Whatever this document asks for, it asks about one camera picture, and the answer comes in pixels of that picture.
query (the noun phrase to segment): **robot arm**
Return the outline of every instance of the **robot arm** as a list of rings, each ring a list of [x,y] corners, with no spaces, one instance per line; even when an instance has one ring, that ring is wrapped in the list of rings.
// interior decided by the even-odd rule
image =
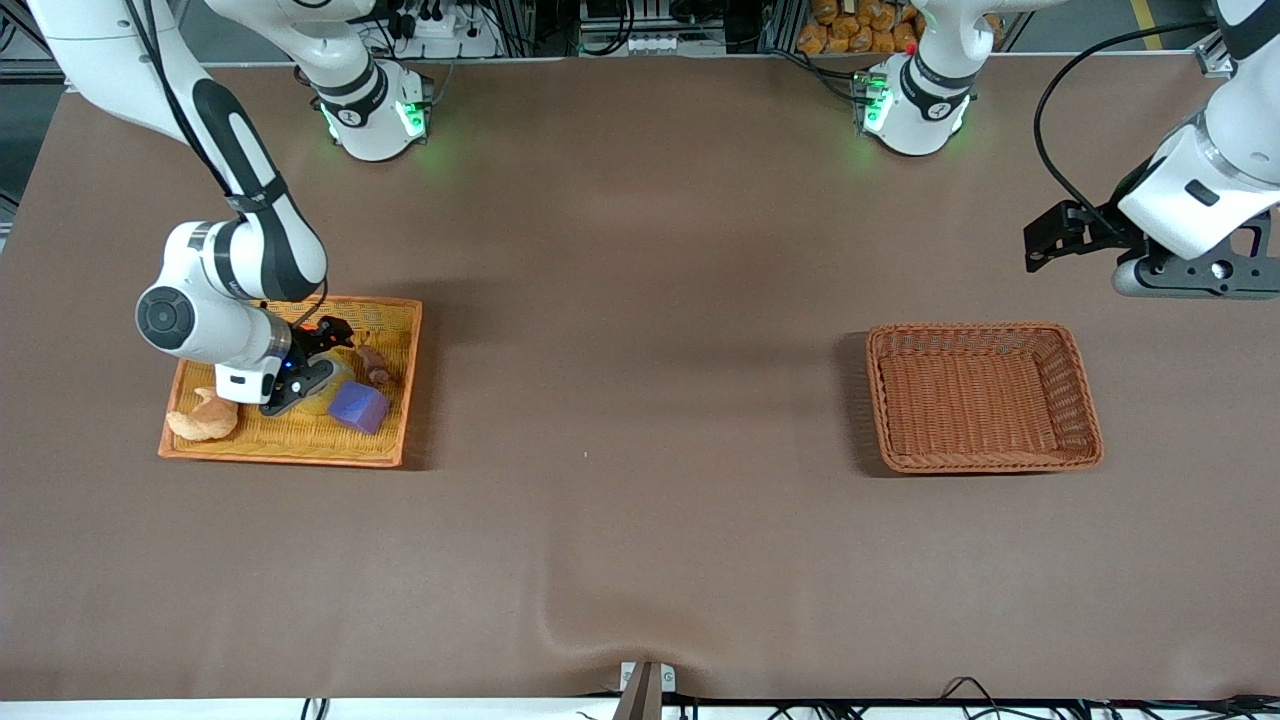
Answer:
[[[859,108],[863,132],[904,155],[936,152],[960,129],[969,90],[991,56],[988,13],[1038,10],[1066,0],[913,0],[924,14],[915,54],[897,54],[869,72],[884,76],[883,100]]]
[[[169,234],[160,277],[138,300],[142,336],[170,355],[214,364],[220,396],[283,409],[289,393],[280,392],[282,369],[307,365],[300,352],[310,346],[301,331],[251,301],[310,296],[325,278],[324,247],[244,109],[196,63],[168,4],[155,0],[148,8],[148,1],[35,0],[31,10],[90,102],[191,142],[238,213],[229,222],[184,223]],[[143,42],[145,18],[154,22],[156,47]]]
[[[1098,208],[1102,218],[1068,201],[1028,225],[1028,272],[1121,247],[1112,277],[1121,295],[1280,296],[1280,260],[1266,251],[1270,209],[1280,202],[1280,0],[1216,6],[1235,74],[1120,183]],[[1253,236],[1247,254],[1231,247],[1238,229]]]
[[[347,20],[374,0],[205,0],[284,50],[320,96],[329,131],[360,160],[387,160],[426,137],[431,85],[394,60],[374,60]]]

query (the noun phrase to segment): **purple cube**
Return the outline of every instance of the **purple cube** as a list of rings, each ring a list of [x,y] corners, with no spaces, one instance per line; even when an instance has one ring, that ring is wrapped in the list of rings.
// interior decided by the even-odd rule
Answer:
[[[329,402],[329,415],[353,430],[374,434],[392,402],[376,389],[353,380],[342,383]]]

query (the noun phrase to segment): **brown tablecloth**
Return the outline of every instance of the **brown tablecloth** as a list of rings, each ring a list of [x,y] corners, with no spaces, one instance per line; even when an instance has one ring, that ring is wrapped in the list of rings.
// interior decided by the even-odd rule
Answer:
[[[0,696],[571,694],[636,657],[707,696],[1280,691],[1280,305],[1023,272],[1062,61],[993,60],[924,159],[778,60],[460,67],[383,164],[287,69],[216,72],[334,292],[429,307],[403,471],[156,457],[175,361],[133,302],[229,211],[64,99],[0,258]],[[1046,135],[1101,200],[1212,87],[1091,60]],[[892,477],[859,333],[1000,319],[1075,332],[1101,469]]]

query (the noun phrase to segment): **brown wicker basket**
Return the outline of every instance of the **brown wicker basket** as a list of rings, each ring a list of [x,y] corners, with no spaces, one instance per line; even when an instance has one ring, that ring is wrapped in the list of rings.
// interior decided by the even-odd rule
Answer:
[[[293,320],[312,305],[270,302],[269,309]],[[404,455],[413,374],[417,369],[419,333],[422,304],[396,297],[329,296],[316,315],[335,315],[351,323],[358,343],[375,347],[387,357],[396,382],[381,391],[390,400],[387,419],[375,434],[344,428],[328,416],[312,416],[291,410],[266,418],[256,407],[239,409],[239,427],[223,439],[191,442],[177,437],[165,423],[160,433],[160,457],[188,460],[227,460],[232,462],[293,462],[300,465],[348,465],[356,468],[396,468]],[[330,350],[352,368],[361,366],[353,350]],[[202,363],[180,360],[165,413],[189,413],[197,402],[195,389],[214,384],[214,369]]]
[[[867,372],[881,455],[899,473],[1102,461],[1080,352],[1061,325],[879,325],[867,337]]]

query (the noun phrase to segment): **orange tray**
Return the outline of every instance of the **orange tray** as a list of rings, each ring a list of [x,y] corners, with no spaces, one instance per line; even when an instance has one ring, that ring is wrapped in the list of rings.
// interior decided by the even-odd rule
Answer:
[[[876,433],[908,474],[1083,470],[1102,434],[1071,333],[1051,323],[900,324],[867,337]]]
[[[293,320],[314,300],[270,302],[268,307]],[[333,315],[351,323],[356,345],[369,345],[387,357],[393,382],[379,388],[390,401],[387,418],[375,434],[365,434],[335,423],[332,418],[289,411],[278,418],[264,416],[255,406],[241,406],[239,425],[221,439],[191,442],[173,434],[168,424],[160,434],[160,457],[225,460],[233,462],[294,462],[302,465],[348,465],[396,468],[404,454],[404,430],[417,368],[422,304],[393,297],[330,296],[314,318]],[[338,347],[330,352],[352,368],[362,363],[355,350]],[[214,384],[214,368],[180,360],[165,407],[191,411],[200,400],[195,389]]]

